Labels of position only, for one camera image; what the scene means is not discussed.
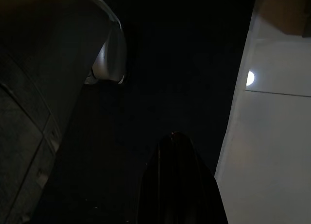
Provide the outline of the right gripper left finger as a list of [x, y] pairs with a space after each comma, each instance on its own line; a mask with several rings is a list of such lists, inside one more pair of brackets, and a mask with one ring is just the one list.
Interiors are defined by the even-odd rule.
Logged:
[[136, 223], [180, 224], [177, 172], [178, 132], [165, 135], [156, 145], [141, 179]]

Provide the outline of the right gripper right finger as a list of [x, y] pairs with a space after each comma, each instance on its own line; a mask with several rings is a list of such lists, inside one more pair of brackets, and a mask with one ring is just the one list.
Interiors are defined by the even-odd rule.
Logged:
[[201, 159], [189, 137], [173, 133], [178, 180], [187, 224], [228, 223], [214, 175]]

